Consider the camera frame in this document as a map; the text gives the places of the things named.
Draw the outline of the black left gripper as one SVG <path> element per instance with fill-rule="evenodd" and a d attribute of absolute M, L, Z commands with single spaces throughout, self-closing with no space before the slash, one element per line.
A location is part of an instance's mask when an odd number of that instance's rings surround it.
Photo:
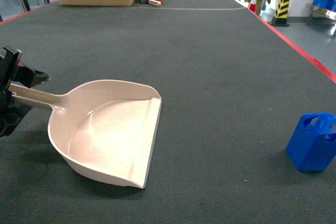
<path fill-rule="evenodd" d="M 1 90 L 8 90 L 12 81 L 19 82 L 27 88 L 38 86 L 50 80 L 50 76 L 27 66 L 19 66 L 22 51 L 3 47 L 5 56 L 1 60 Z M 1 98 L 1 137 L 13 133 L 32 106 L 14 100 Z"/>

